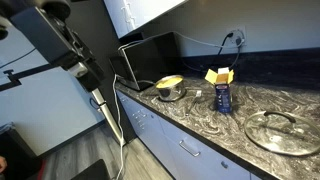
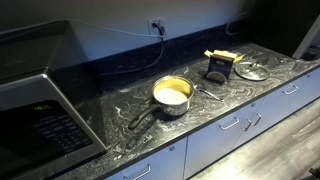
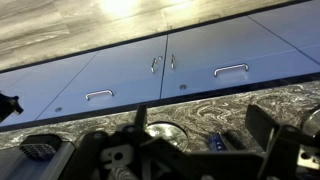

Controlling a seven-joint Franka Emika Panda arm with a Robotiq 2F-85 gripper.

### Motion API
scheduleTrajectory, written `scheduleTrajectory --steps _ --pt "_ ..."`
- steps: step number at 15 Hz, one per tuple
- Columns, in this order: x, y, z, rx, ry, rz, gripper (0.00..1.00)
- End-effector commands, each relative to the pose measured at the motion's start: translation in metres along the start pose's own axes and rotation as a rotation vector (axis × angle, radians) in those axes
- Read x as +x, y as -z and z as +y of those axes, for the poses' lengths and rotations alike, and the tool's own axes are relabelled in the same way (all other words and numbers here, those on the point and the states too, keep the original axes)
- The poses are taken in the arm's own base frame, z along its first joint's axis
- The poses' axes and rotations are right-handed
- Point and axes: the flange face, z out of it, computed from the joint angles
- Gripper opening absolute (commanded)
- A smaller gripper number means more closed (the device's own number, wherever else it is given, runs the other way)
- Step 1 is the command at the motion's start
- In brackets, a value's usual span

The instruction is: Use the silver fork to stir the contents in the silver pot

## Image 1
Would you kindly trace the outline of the person hand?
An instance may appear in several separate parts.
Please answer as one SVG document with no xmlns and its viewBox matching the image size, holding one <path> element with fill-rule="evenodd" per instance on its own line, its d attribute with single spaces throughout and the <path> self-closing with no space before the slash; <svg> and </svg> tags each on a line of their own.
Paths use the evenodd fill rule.
<svg viewBox="0 0 320 180">
<path fill-rule="evenodd" d="M 7 167 L 7 161 L 3 156 L 0 156 L 0 173 L 2 173 Z"/>
</svg>

